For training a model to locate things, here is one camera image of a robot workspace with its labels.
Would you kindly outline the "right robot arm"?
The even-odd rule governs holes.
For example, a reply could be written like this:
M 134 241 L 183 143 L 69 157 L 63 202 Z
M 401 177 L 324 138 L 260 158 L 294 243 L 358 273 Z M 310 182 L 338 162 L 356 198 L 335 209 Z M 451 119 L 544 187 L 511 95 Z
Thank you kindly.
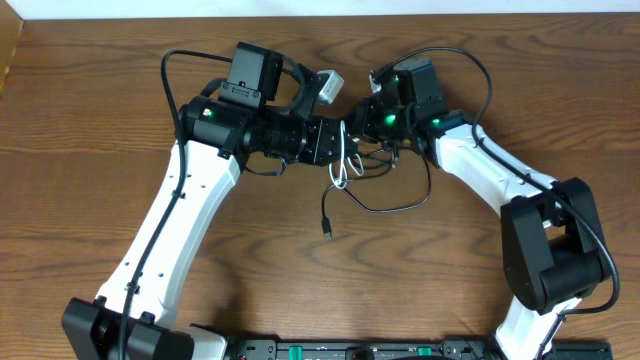
M 370 75 L 372 94 L 345 119 L 367 142 L 408 141 L 414 152 L 469 186 L 500 217 L 505 278 L 513 293 L 494 339 L 505 359 L 541 359 L 579 303 L 619 275 L 607 249 L 595 200 L 578 178 L 558 181 L 491 140 L 478 118 L 449 109 L 428 58 L 405 58 Z

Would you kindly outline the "cardboard box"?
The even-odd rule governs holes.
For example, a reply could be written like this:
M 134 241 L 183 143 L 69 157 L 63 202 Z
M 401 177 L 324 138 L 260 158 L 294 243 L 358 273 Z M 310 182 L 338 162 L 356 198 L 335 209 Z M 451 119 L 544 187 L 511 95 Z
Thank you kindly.
M 0 87 L 5 91 L 11 62 L 15 56 L 24 20 L 9 5 L 1 0 L 0 6 Z

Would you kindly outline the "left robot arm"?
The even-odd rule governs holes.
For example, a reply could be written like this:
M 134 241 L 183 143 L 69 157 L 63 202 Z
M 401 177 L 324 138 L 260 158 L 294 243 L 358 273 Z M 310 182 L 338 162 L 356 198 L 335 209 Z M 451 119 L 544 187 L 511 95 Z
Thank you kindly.
M 223 335 L 174 324 L 195 255 L 249 157 L 325 167 L 355 153 L 345 124 L 314 112 L 341 90 L 337 72 L 243 42 L 229 66 L 188 104 L 171 107 L 176 141 L 141 228 L 94 300 L 67 305 L 62 327 L 78 358 L 224 358 Z

